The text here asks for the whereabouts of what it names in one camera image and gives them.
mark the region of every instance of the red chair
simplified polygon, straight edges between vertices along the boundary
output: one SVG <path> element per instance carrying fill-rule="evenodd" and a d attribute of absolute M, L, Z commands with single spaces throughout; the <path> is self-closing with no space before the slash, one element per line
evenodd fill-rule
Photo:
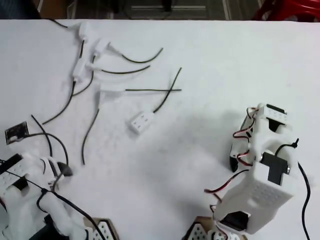
<path fill-rule="evenodd" d="M 265 0 L 252 20 L 260 21 L 270 11 L 267 21 L 282 21 L 296 16 L 298 22 L 320 21 L 320 0 Z"/>

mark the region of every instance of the white tabletop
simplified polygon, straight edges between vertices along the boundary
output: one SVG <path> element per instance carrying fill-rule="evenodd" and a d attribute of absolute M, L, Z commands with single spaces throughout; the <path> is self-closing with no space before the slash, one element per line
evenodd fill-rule
<path fill-rule="evenodd" d="M 75 175 L 61 183 L 61 194 L 93 217 L 110 218 L 123 240 L 181 239 L 196 216 L 210 216 L 215 188 L 232 174 L 228 152 L 232 132 L 246 107 L 269 103 L 287 110 L 300 138 L 296 154 L 311 182 L 306 225 L 311 239 L 319 227 L 319 101 L 318 23 L 250 21 L 92 20 L 84 46 L 106 37 L 131 58 L 144 60 L 161 47 L 161 55 L 143 72 L 115 76 L 97 74 L 110 89 L 168 88 L 179 67 L 173 93 L 155 115 L 152 126 L 137 137 L 127 122 L 140 111 L 152 111 L 163 93 L 125 94 L 101 108 L 85 147 L 81 144 L 97 109 L 96 80 L 72 99 L 66 112 L 45 126 L 65 143 Z M 66 25 L 75 22 L 63 21 Z M 28 120 L 45 121 L 65 104 L 80 42 L 74 31 L 47 20 L 0 21 L 0 158 L 12 154 L 4 130 Z M 97 61 L 111 71 L 140 68 L 106 54 Z M 89 81 L 90 73 L 76 91 Z M 54 157 L 65 161 L 54 140 Z M 14 151 L 48 155 L 44 137 L 15 143 Z M 305 239 L 300 193 L 251 240 Z"/>

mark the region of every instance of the black wire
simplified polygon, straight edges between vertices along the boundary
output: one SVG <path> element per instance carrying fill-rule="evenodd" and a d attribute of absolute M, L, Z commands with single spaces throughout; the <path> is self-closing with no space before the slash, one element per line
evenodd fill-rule
<path fill-rule="evenodd" d="M 51 21 L 51 22 L 53 22 L 53 23 L 55 23 L 55 24 L 58 24 L 59 26 L 61 26 L 61 27 L 63 27 L 63 28 L 68 28 L 68 26 L 66 26 L 66 25 L 63 25 L 63 24 L 61 24 L 60 22 L 58 22 L 57 20 L 55 20 L 55 19 L 52 19 L 52 18 L 45 18 L 46 20 L 49 20 L 49 21 Z"/>
<path fill-rule="evenodd" d="M 64 198 L 63 196 L 57 194 L 56 192 L 53 192 L 53 194 L 60 199 L 61 201 L 65 202 L 66 204 L 68 204 L 70 207 L 72 207 L 74 210 L 76 210 L 77 212 L 79 212 L 80 214 L 82 214 L 84 217 L 86 217 L 94 226 L 94 228 L 96 229 L 96 231 L 99 233 L 100 237 L 103 240 L 106 240 L 105 236 L 103 235 L 103 233 L 100 231 L 98 225 L 95 223 L 95 221 L 92 219 L 92 217 L 86 213 L 85 211 L 83 211 L 81 208 L 79 208 L 78 206 L 76 206 L 74 203 L 72 203 L 71 201 L 69 201 L 68 199 Z"/>
<path fill-rule="evenodd" d="M 292 144 L 282 144 L 281 146 L 278 147 L 278 149 L 275 151 L 275 156 L 277 156 L 280 152 L 280 150 L 283 148 L 283 147 L 292 147 L 292 148 L 296 148 L 298 146 L 298 142 L 299 142 L 299 138 L 296 139 L 295 142 L 293 142 Z M 307 227 L 306 227 L 306 208 L 307 208 L 307 205 L 308 205 L 308 202 L 310 200 L 310 196 L 311 196 L 311 188 L 310 188 L 310 184 L 309 184 L 309 180 L 307 178 L 307 175 L 304 171 L 304 169 L 302 168 L 302 166 L 300 165 L 300 163 L 298 162 L 298 167 L 300 169 L 300 172 L 303 176 L 303 179 L 305 181 L 305 186 L 306 186 L 306 198 L 305 198 L 305 202 L 303 204 L 303 207 L 302 207 L 302 213 L 301 213 L 301 219 L 302 219 L 302 227 L 303 227 L 303 231 L 305 233 L 305 236 L 306 236 L 306 239 L 307 240 L 310 240 L 310 237 L 309 237 L 309 233 L 308 233 L 308 230 L 307 230 Z"/>
<path fill-rule="evenodd" d="M 46 138 L 48 145 L 49 145 L 50 157 L 52 157 L 53 156 L 52 145 L 51 145 L 51 141 L 50 141 L 45 129 L 42 127 L 40 122 L 38 122 L 38 120 L 32 114 L 31 114 L 31 117 L 36 122 L 36 124 L 39 126 L 39 128 L 41 128 L 41 131 L 45 134 L 45 138 Z"/>
<path fill-rule="evenodd" d="M 10 172 L 10 171 L 5 171 L 6 173 L 8 173 L 8 174 L 12 174 L 12 175 L 14 175 L 14 176 L 16 176 L 16 177 L 18 177 L 18 178 L 23 178 L 22 176 L 19 176 L 19 175 L 17 175 L 17 174 L 15 174 L 15 173 L 13 173 L 13 172 Z M 33 184 L 33 185 L 35 185 L 35 186 L 37 186 L 38 188 L 40 188 L 40 189 L 42 189 L 42 187 L 41 186 L 39 186 L 38 184 L 36 184 L 36 183 L 34 183 L 33 181 L 30 181 L 30 180 L 28 180 L 26 177 L 25 177 L 25 180 L 27 181 L 27 182 L 29 182 L 29 183 L 31 183 L 31 184 Z"/>
<path fill-rule="evenodd" d="M 172 89 L 174 88 L 175 82 L 176 82 L 176 80 L 177 80 L 177 78 L 178 78 L 178 76 L 179 76 L 179 73 L 180 73 L 181 69 L 182 69 L 182 67 L 180 67 L 178 73 L 176 74 L 176 76 L 175 76 L 175 78 L 174 78 L 174 80 L 173 80 L 173 83 L 172 83 L 169 91 L 167 92 L 165 98 L 163 99 L 163 101 L 162 101 L 162 102 L 160 103 L 160 105 L 153 111 L 154 114 L 155 114 L 156 112 L 158 112 L 159 109 L 162 107 L 162 105 L 166 102 L 169 94 L 171 93 Z"/>
<path fill-rule="evenodd" d="M 148 63 L 148 62 L 151 62 L 152 60 L 154 60 L 156 57 L 159 56 L 159 54 L 163 51 L 163 47 L 157 52 L 157 54 L 155 56 L 153 56 L 152 58 L 150 58 L 149 60 L 145 60 L 145 61 L 135 61 L 135 60 L 132 60 L 128 57 L 126 57 L 125 55 L 121 55 L 123 58 L 125 58 L 126 60 L 128 60 L 129 62 L 132 62 L 132 63 L 135 63 L 135 64 L 145 64 L 145 63 Z"/>
<path fill-rule="evenodd" d="M 43 174 L 45 174 L 45 172 L 46 172 L 46 162 L 42 158 L 39 158 L 39 159 L 43 162 L 43 165 L 44 165 Z"/>
<path fill-rule="evenodd" d="M 58 181 L 60 180 L 60 178 L 62 177 L 63 174 L 64 174 L 64 172 L 60 172 L 59 176 L 54 181 L 53 186 L 52 186 L 52 192 L 56 191 L 57 183 L 58 183 Z"/>
<path fill-rule="evenodd" d="M 310 189 L 310 184 L 309 184 L 307 175 L 306 175 L 304 169 L 302 168 L 302 166 L 300 165 L 299 162 L 298 162 L 298 167 L 299 167 L 299 169 L 300 169 L 300 171 L 301 171 L 301 174 L 302 174 L 302 176 L 303 176 L 303 179 L 304 179 L 305 185 L 306 185 L 306 199 L 305 199 L 305 202 L 304 202 L 304 204 L 303 204 L 302 214 L 301 214 L 302 227 L 303 227 L 303 231 L 304 231 L 304 233 L 305 233 L 306 239 L 310 240 L 310 237 L 309 237 L 309 234 L 308 234 L 308 230 L 307 230 L 307 227 L 306 227 L 305 218 L 306 218 L 306 208 L 307 208 L 308 202 L 309 202 L 309 200 L 310 200 L 311 189 Z"/>
<path fill-rule="evenodd" d="M 40 197 L 37 199 L 37 201 L 36 201 L 36 206 L 38 207 L 38 209 L 40 209 L 42 212 L 44 212 L 44 213 L 48 213 L 47 211 L 45 211 L 45 210 L 43 210 L 41 207 L 40 207 L 40 201 L 41 201 L 41 199 L 46 195 L 46 193 L 48 192 L 48 190 L 47 189 L 45 189 L 45 188 L 41 188 L 41 195 L 40 195 Z"/>
<path fill-rule="evenodd" d="M 292 147 L 292 148 L 296 148 L 298 147 L 298 142 L 299 142 L 299 138 L 296 139 L 295 142 L 291 143 L 291 144 L 282 144 L 278 147 L 278 149 L 275 151 L 275 156 L 277 156 L 280 152 L 280 150 L 283 148 L 283 147 Z"/>
<path fill-rule="evenodd" d="M 91 128 L 93 127 L 93 125 L 95 124 L 95 121 L 97 119 L 97 116 L 98 116 L 98 113 L 99 113 L 99 109 L 96 111 L 96 114 L 93 118 L 93 121 L 91 122 L 90 126 L 89 126 L 89 129 L 88 131 L 86 132 L 85 136 L 84 136 L 84 139 L 83 139 L 83 142 L 82 142 L 82 147 L 81 147 L 81 156 L 82 156 L 82 164 L 83 165 L 86 165 L 86 162 L 85 162 L 85 144 L 86 144 L 86 140 L 87 140 L 87 137 L 90 133 L 90 130 Z"/>
<path fill-rule="evenodd" d="M 85 40 L 82 40 L 79 59 L 82 58 L 82 54 L 84 53 L 84 45 L 85 45 Z"/>
<path fill-rule="evenodd" d="M 96 58 L 96 56 L 94 55 L 93 58 L 92 58 L 92 63 L 95 62 L 95 58 Z M 87 90 L 87 88 L 90 87 L 90 85 L 91 85 L 91 84 L 93 83 L 93 81 L 94 81 L 94 74 L 95 74 L 95 71 L 92 70 L 91 80 L 90 80 L 89 84 L 88 84 L 86 87 L 84 87 L 82 90 L 80 90 L 79 92 L 74 93 L 74 94 L 73 94 L 73 97 L 74 97 L 74 96 L 77 96 L 77 95 L 79 95 L 79 94 L 81 94 L 81 93 L 83 93 L 85 90 Z"/>
<path fill-rule="evenodd" d="M 107 70 L 103 70 L 101 69 L 102 72 L 104 73 L 108 73 L 108 74 L 134 74 L 134 73 L 138 73 L 141 72 L 143 70 L 146 70 L 150 68 L 150 65 L 145 66 L 144 68 L 138 69 L 138 70 L 133 70 L 133 71 L 123 71 L 123 72 L 118 72 L 118 71 L 107 71 Z"/>
<path fill-rule="evenodd" d="M 55 135 L 51 134 L 51 133 L 43 133 L 43 132 L 39 132 L 39 133 L 33 133 L 33 134 L 29 134 L 28 136 L 24 137 L 25 139 L 26 138 L 30 138 L 30 137 L 35 137 L 35 136 L 40 136 L 40 135 L 48 135 L 50 137 L 53 137 L 54 139 L 56 139 L 62 146 L 63 148 L 63 151 L 64 151 L 64 154 L 65 154 L 65 162 L 66 164 L 69 166 L 69 157 L 68 157 L 68 152 L 67 152 L 67 149 L 66 149 L 66 146 L 64 145 L 64 143 L 58 138 L 56 137 Z"/>
<path fill-rule="evenodd" d="M 170 89 L 125 89 L 127 92 L 169 92 Z M 172 89 L 171 92 L 181 92 L 182 89 Z"/>
<path fill-rule="evenodd" d="M 59 117 L 66 109 L 67 107 L 69 106 L 70 102 L 71 102 L 71 99 L 73 97 L 73 94 L 74 94 L 74 91 L 75 91 L 75 85 L 76 85 L 76 81 L 73 81 L 72 83 L 72 89 L 71 89 L 71 94 L 70 94 L 70 97 L 68 99 L 68 102 L 66 103 L 66 105 L 64 106 L 64 108 L 58 113 L 56 114 L 55 116 L 53 116 L 52 118 L 50 118 L 49 120 L 45 121 L 42 123 L 42 125 L 45 125 L 49 122 L 51 122 L 52 120 L 54 120 L 55 118 Z"/>

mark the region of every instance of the red wire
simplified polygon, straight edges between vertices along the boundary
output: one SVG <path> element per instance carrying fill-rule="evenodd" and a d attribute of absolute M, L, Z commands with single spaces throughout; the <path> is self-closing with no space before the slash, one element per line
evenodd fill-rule
<path fill-rule="evenodd" d="M 228 240 L 228 235 L 220 227 L 218 227 L 217 225 L 216 225 L 216 228 L 225 235 L 225 237 L 226 237 L 225 240 Z"/>
<path fill-rule="evenodd" d="M 244 153 L 239 153 L 237 156 L 236 156 L 236 159 L 238 160 L 238 162 L 242 163 L 243 165 L 247 166 L 247 167 L 252 167 L 253 165 L 251 163 L 247 163 L 243 160 L 241 160 L 242 157 L 246 156 L 249 154 L 249 150 L 244 152 Z"/>
<path fill-rule="evenodd" d="M 222 189 L 224 189 L 226 186 L 228 186 L 229 183 L 230 183 L 234 178 L 236 178 L 239 174 L 242 174 L 242 173 L 247 172 L 247 171 L 249 171 L 249 170 L 248 170 L 248 169 L 242 170 L 242 171 L 234 174 L 232 177 L 230 177 L 230 178 L 228 179 L 228 181 L 226 181 L 222 186 L 220 186 L 220 187 L 218 187 L 218 188 L 216 188 L 216 189 L 214 189 L 214 190 L 205 189 L 204 192 L 207 193 L 207 194 L 215 194 L 215 193 L 221 191 Z"/>
<path fill-rule="evenodd" d="M 255 122 L 256 122 L 256 119 L 253 118 L 253 121 L 252 121 L 252 123 L 251 123 L 250 126 L 248 126 L 247 128 L 244 128 L 244 129 L 241 129 L 241 130 L 238 130 L 238 131 L 234 132 L 234 133 L 232 134 L 232 136 L 233 136 L 234 138 L 238 138 L 238 137 L 236 137 L 235 135 L 244 133 L 244 132 L 246 132 L 246 131 L 249 131 L 249 130 L 254 126 Z"/>
<path fill-rule="evenodd" d="M 250 116 L 250 114 L 249 114 L 249 109 L 255 110 L 253 113 L 256 113 L 258 111 L 258 109 L 256 107 L 247 107 L 246 108 L 246 115 L 248 116 L 249 119 L 251 119 L 252 116 Z"/>

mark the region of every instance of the wire plug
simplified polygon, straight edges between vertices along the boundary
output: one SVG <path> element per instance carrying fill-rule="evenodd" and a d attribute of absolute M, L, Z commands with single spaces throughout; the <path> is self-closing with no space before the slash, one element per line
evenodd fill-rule
<path fill-rule="evenodd" d="M 83 72 L 85 71 L 86 68 L 86 60 L 84 60 L 83 58 L 79 58 L 78 62 L 76 63 L 73 73 L 72 73 L 72 77 L 74 79 L 74 81 L 78 81 L 82 79 L 82 75 Z"/>
<path fill-rule="evenodd" d="M 90 24 L 87 21 L 84 21 L 80 24 L 79 27 L 79 38 L 85 43 L 88 41 L 90 32 Z"/>
<path fill-rule="evenodd" d="M 98 43 L 95 45 L 94 50 L 93 50 L 93 54 L 96 58 L 99 58 L 102 53 L 105 51 L 105 49 L 107 49 L 108 46 L 108 41 L 105 38 L 100 38 L 100 40 L 98 41 Z"/>
<path fill-rule="evenodd" d="M 106 49 L 107 49 L 108 51 L 116 54 L 117 56 L 122 57 L 122 55 L 123 55 L 118 49 L 116 49 L 114 46 L 111 45 L 111 42 L 109 42 L 109 43 L 107 44 Z"/>
<path fill-rule="evenodd" d="M 133 120 L 129 123 L 129 127 L 136 134 L 141 134 L 150 127 L 154 117 L 155 114 L 153 112 L 143 111 L 133 118 Z"/>

